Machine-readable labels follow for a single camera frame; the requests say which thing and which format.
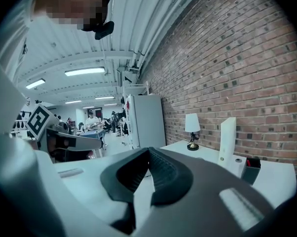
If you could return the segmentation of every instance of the fluorescent light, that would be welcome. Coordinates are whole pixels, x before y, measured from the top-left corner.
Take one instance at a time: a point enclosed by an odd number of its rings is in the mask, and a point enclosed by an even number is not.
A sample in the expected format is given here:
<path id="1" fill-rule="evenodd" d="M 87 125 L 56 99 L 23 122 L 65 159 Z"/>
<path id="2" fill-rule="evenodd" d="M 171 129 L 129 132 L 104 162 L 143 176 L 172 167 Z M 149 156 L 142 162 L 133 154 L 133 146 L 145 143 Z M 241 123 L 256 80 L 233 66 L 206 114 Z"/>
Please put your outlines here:
<path id="1" fill-rule="evenodd" d="M 69 70 L 65 71 L 64 73 L 70 77 L 70 76 L 77 76 L 77 75 L 83 75 L 83 74 L 91 74 L 91 73 L 104 73 L 105 67 L 97 67 L 97 68 L 88 68 L 88 69 L 75 69 L 75 70 Z"/>
<path id="2" fill-rule="evenodd" d="M 96 97 L 95 99 L 110 99 L 110 98 L 114 98 L 114 97 Z"/>
<path id="3" fill-rule="evenodd" d="M 40 84 L 43 84 L 43 83 L 45 83 L 45 80 L 44 79 L 40 79 L 38 81 L 35 81 L 35 82 L 29 84 L 28 86 L 26 86 L 26 88 L 27 89 L 31 89 L 31 88 L 36 87 L 36 86 L 38 86 Z"/>
<path id="4" fill-rule="evenodd" d="M 81 102 L 81 100 L 66 102 L 66 104 L 72 104 L 72 103 L 78 103 L 78 102 Z"/>

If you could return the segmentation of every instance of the black box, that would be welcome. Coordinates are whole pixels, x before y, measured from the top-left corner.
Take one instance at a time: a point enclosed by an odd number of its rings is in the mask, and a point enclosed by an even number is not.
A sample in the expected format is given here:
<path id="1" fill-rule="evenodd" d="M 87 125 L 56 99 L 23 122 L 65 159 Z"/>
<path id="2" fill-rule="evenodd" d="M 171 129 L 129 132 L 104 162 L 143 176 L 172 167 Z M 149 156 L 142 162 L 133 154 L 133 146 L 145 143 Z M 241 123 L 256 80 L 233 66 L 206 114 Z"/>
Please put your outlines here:
<path id="1" fill-rule="evenodd" d="M 253 185 L 260 171 L 260 159 L 246 158 L 241 179 Z"/>

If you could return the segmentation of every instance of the ceiling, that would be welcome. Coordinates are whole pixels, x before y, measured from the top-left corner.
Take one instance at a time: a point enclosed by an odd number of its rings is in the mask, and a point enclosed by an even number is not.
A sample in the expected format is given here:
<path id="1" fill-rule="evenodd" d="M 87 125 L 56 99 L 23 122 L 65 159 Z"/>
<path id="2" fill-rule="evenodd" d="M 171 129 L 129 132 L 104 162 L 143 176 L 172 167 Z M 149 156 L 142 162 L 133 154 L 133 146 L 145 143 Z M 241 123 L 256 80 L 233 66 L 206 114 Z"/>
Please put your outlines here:
<path id="1" fill-rule="evenodd" d="M 18 88 L 25 96 L 54 105 L 81 100 L 81 106 L 119 103 L 118 73 L 141 68 L 191 0 L 111 0 L 107 21 L 111 35 L 95 40 L 93 32 L 36 19 L 27 36 L 28 53 L 19 71 Z M 64 71 L 104 66 L 106 72 L 68 77 Z M 136 75 L 139 70 L 131 70 Z M 26 89 L 38 79 L 45 83 Z M 95 97 L 115 96 L 106 101 Z"/>

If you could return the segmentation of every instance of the floor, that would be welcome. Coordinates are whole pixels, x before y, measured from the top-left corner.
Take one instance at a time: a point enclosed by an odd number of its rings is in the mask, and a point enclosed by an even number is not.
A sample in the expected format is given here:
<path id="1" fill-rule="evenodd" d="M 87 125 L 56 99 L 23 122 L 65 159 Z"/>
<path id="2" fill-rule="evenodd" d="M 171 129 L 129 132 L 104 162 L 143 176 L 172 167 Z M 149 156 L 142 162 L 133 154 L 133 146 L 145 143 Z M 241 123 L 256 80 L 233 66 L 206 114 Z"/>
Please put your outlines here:
<path id="1" fill-rule="evenodd" d="M 104 150 L 105 156 L 116 155 L 130 150 L 127 137 L 116 137 L 112 132 L 106 133 L 105 143 L 107 144 L 106 150 Z M 138 189 L 134 193 L 134 209 L 136 218 L 136 228 L 139 228 L 145 219 L 149 215 L 150 200 L 154 192 L 153 180 L 151 176 L 145 177 L 140 183 Z"/>

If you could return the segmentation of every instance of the lamp base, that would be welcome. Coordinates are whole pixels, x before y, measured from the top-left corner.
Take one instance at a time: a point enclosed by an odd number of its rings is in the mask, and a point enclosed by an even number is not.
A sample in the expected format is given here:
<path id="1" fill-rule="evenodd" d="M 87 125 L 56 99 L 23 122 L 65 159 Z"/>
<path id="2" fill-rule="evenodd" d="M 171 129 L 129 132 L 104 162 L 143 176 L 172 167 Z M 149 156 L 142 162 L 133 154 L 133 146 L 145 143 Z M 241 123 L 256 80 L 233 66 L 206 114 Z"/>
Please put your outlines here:
<path id="1" fill-rule="evenodd" d="M 197 145 L 194 141 L 187 145 L 187 149 L 190 151 L 196 151 L 199 149 L 199 145 Z"/>

